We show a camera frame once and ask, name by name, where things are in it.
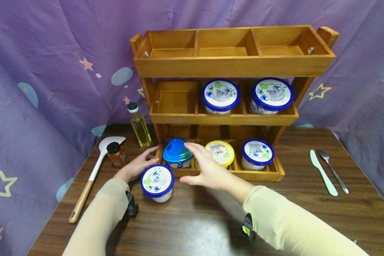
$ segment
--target yellow oil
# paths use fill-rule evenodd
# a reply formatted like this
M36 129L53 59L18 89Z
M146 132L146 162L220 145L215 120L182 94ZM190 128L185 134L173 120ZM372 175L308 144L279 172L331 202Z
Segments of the yellow oil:
M141 148L148 148L151 145L151 136L149 135L144 116L134 113L131 117L130 123L134 129Z

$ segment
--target white knife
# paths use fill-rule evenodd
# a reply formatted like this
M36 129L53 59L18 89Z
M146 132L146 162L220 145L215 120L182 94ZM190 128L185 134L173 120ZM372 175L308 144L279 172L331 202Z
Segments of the white knife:
M326 188L329 191L329 194L331 194L333 197L337 197L338 192L337 192L336 188L334 187L333 183L331 183L330 179L327 177L327 174L324 172L324 170L323 170L323 168L322 168L322 166L318 160L318 157L316 156L316 152L314 152L313 149L310 151L310 159L311 159L311 162L314 165L314 167L316 167L319 170L321 177L322 177L322 180L324 181L324 184L326 184Z

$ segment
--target metal screw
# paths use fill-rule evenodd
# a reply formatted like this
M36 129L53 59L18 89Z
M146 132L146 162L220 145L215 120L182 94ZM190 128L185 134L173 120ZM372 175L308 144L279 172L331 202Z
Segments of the metal screw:
M313 51L314 51L314 46L311 46L311 47L307 50L307 54L311 54Z

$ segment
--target yogurt cup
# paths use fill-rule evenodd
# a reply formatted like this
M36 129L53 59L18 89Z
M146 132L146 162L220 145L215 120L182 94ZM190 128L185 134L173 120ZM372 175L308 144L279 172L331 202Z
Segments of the yogurt cup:
M165 162L172 168L188 168L193 158L192 153L184 147L184 141L175 137L168 142L162 154Z
M214 79L203 87L202 99L208 114L230 114L239 103L240 91L235 83Z
M242 167L244 170L262 170L271 164L274 150L266 141L248 140L242 147Z
M274 115L285 110L294 100L294 90L279 78L262 78L252 89L250 112Z
M173 186L174 174L166 165L152 165L141 176L142 191L159 203L170 199Z
M211 153L213 159L227 168L235 159L235 151L232 146L222 140L214 140L206 144L205 148Z

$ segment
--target wooden spatula handle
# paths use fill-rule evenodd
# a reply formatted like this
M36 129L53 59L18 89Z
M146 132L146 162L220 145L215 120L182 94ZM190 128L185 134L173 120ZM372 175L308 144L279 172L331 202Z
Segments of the wooden spatula handle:
M82 208L84 207L85 201L87 200L87 197L89 196L89 193L91 191L92 183L93 181L87 181L87 184L85 185L84 190L82 191L81 196L74 207L73 213L71 213L71 216L68 219L69 223L74 224L77 222L81 214Z

